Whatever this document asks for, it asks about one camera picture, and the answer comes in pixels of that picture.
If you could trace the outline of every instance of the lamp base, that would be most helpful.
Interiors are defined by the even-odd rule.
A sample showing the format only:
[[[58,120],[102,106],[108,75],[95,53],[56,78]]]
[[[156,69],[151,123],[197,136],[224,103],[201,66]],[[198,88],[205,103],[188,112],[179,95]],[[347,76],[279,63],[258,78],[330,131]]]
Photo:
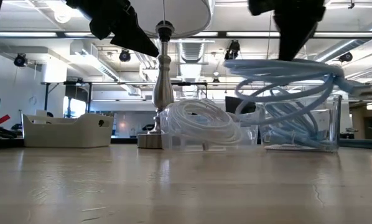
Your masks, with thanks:
[[[137,147],[141,149],[162,149],[161,134],[138,134]]]

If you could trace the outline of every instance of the silver lamp stand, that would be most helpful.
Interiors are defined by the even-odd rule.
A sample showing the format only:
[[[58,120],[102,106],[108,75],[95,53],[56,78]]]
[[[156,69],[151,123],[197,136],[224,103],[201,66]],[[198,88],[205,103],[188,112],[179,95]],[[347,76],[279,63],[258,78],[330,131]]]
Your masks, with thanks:
[[[168,21],[161,21],[156,26],[156,32],[161,41],[161,54],[158,57],[159,76],[152,95],[152,102],[157,108],[157,114],[154,117],[154,129],[147,134],[137,135],[137,146],[143,149],[162,149],[160,112],[174,102],[174,91],[169,78],[171,58],[168,56],[168,42],[174,32],[174,27]]]

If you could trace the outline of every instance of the table surface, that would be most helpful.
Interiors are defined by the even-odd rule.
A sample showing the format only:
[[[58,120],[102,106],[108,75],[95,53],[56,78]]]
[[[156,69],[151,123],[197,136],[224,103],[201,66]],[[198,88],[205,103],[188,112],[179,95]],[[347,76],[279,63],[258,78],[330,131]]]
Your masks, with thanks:
[[[0,224],[369,223],[372,150],[0,150]]]

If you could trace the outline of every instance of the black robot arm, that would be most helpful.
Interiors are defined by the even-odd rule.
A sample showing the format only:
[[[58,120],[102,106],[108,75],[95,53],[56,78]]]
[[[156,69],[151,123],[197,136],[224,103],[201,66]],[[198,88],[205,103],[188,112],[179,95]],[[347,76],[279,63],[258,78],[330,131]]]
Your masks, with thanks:
[[[159,50],[137,23],[137,14],[128,0],[66,0],[90,22],[90,30],[100,40],[114,34],[111,43],[127,49],[158,56]]]
[[[249,10],[258,16],[274,10],[280,32],[279,60],[292,60],[311,38],[323,19],[324,0],[249,0]]]

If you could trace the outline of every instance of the clear plastic bin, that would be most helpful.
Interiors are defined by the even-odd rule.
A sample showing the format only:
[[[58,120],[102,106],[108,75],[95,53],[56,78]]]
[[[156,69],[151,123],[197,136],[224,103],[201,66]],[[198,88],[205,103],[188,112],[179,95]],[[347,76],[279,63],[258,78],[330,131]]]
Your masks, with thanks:
[[[301,104],[309,105],[317,98],[257,104],[257,110],[260,120],[269,119],[284,116],[284,111],[287,110],[300,110]],[[262,145],[267,150],[336,152],[340,134],[341,100],[342,96],[332,95],[325,103],[310,111],[310,114],[260,125]]]
[[[199,115],[190,115],[190,119],[200,124],[207,124],[207,119]],[[187,130],[177,126],[177,123],[169,124],[167,112],[160,113],[160,124],[162,130],[162,147],[171,151],[225,151],[240,148],[252,148],[257,145],[258,126],[249,126],[237,123],[241,129],[241,140],[234,144],[217,144],[204,138],[191,137]]]

